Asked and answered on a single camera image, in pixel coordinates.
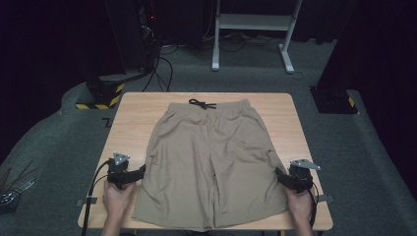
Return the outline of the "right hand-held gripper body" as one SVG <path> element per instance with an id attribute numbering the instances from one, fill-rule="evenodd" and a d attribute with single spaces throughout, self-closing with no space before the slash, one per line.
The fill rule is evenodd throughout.
<path id="1" fill-rule="evenodd" d="M 292 183 L 289 188 L 295 190 L 297 193 L 310 190 L 313 187 L 311 169 L 321 170 L 322 167 L 308 159 L 292 160 L 289 167 Z"/>

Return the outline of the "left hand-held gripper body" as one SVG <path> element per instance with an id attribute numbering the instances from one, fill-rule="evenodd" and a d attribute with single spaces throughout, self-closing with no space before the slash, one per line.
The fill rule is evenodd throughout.
<path id="1" fill-rule="evenodd" d="M 114 184 L 119 190 L 125 190 L 127 183 L 122 180 L 122 175 L 127 173 L 130 155 L 114 152 L 108 160 L 107 181 Z"/>

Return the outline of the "beige shorts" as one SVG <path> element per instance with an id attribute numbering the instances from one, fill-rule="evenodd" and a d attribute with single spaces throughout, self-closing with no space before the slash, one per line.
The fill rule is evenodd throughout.
<path id="1" fill-rule="evenodd" d="M 275 175 L 282 166 L 248 100 L 172 103 L 151 133 L 133 217 L 206 231 L 279 214 L 287 208 Z"/>

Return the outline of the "person's right hand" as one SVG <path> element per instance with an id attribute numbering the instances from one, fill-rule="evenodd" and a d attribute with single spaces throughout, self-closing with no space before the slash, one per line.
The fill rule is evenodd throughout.
<path id="1" fill-rule="evenodd" d="M 296 225 L 309 225 L 313 212 L 313 201 L 308 191 L 296 193 L 287 187 L 284 188 L 289 211 Z"/>

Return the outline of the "person's left hand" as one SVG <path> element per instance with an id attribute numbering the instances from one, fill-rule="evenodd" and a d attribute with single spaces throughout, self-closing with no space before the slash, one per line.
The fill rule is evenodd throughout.
<path id="1" fill-rule="evenodd" d="M 109 220 L 120 221 L 123 219 L 135 189 L 134 183 L 128 184 L 124 190 L 120 190 L 113 183 L 104 182 L 103 204 Z"/>

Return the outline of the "black yellow striped stand base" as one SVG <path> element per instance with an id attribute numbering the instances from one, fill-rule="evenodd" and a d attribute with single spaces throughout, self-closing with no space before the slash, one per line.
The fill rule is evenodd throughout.
<path id="1" fill-rule="evenodd" d="M 78 109 L 111 109 L 120 99 L 124 83 L 104 82 L 99 78 L 86 82 L 76 101 Z"/>

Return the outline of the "dark equipment rack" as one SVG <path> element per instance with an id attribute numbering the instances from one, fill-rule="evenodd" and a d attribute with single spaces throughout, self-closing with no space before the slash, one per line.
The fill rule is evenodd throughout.
<path id="1" fill-rule="evenodd" d="M 149 71 L 153 67 L 159 51 L 160 27 L 156 20 L 156 8 L 153 0 L 137 0 L 137 4 L 137 16 L 146 55 L 145 69 Z"/>

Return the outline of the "white metal stand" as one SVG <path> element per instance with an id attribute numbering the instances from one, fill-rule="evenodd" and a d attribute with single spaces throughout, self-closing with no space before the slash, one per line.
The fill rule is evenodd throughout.
<path id="1" fill-rule="evenodd" d="M 288 16 L 279 15 L 248 15 L 248 14 L 223 14 L 220 12 L 221 0 L 216 0 L 215 26 L 212 50 L 211 69 L 219 70 L 219 33 L 221 30 L 269 30 L 285 31 L 284 42 L 278 45 L 285 70 L 288 74 L 295 72 L 288 54 L 289 43 L 298 20 L 299 11 L 303 0 L 296 0 L 293 13 Z"/>

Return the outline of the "black drawstring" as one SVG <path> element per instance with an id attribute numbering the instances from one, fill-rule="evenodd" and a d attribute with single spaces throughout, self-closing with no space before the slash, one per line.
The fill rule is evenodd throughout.
<path id="1" fill-rule="evenodd" d="M 199 107 L 201 107 L 203 110 L 207 110 L 207 109 L 215 109 L 216 108 L 216 104 L 215 103 L 206 103 L 204 101 L 199 101 L 195 98 L 191 98 L 189 100 L 189 103 L 192 105 L 197 105 Z"/>

